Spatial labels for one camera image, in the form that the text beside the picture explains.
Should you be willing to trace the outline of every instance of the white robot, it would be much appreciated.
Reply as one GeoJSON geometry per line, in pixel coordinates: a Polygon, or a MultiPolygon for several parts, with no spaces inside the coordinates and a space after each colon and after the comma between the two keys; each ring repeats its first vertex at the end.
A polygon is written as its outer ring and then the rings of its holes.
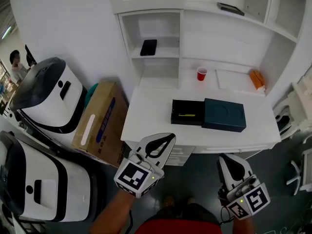
{"type": "MultiPolygon", "coordinates": [[[[137,198],[145,195],[164,176],[162,168],[175,142],[176,136],[170,133],[142,139],[129,158],[123,159],[114,177],[116,185],[137,198]]],[[[217,167],[223,184],[219,198],[230,202],[226,207],[235,217],[245,219],[270,203],[265,184],[260,184],[247,161],[232,154],[221,154],[217,167]]]]}

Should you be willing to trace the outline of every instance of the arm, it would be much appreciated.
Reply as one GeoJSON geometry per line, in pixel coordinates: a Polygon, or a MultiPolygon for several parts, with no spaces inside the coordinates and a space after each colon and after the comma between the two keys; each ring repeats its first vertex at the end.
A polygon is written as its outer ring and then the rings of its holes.
{"type": "Polygon", "coordinates": [[[135,200],[132,195],[120,190],[109,205],[97,217],[90,234],[118,234],[125,225],[130,208],[135,200]]]}
{"type": "Polygon", "coordinates": [[[244,220],[234,218],[233,234],[255,234],[254,224],[251,217],[244,220]]]}

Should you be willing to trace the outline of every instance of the black smartphone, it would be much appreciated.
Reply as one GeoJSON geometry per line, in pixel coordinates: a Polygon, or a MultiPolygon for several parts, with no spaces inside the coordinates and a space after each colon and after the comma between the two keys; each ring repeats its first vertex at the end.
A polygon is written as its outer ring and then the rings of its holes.
{"type": "Polygon", "coordinates": [[[157,40],[145,40],[140,56],[154,56],[156,52],[157,40]]]}

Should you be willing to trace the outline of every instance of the white wall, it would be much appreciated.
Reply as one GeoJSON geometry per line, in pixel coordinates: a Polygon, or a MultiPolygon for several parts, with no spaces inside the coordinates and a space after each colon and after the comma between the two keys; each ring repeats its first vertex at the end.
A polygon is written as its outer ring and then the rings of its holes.
{"type": "Polygon", "coordinates": [[[89,88],[101,78],[134,89],[120,26],[109,0],[10,0],[24,41],[36,61],[64,59],[89,88]]]}
{"type": "Polygon", "coordinates": [[[0,59],[7,68],[9,72],[11,72],[12,64],[10,62],[10,54],[13,50],[18,50],[20,53],[20,61],[27,68],[27,60],[26,60],[26,50],[25,43],[23,42],[20,31],[17,29],[12,34],[6,36],[3,40],[0,41],[0,59]]]}

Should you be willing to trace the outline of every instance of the cardboard box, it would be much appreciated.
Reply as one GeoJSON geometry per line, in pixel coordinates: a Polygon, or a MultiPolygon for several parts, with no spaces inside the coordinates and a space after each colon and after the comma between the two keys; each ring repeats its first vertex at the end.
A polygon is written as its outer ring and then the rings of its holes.
{"type": "Polygon", "coordinates": [[[119,167],[128,106],[115,82],[100,82],[78,124],[72,146],[99,162],[119,167]]]}

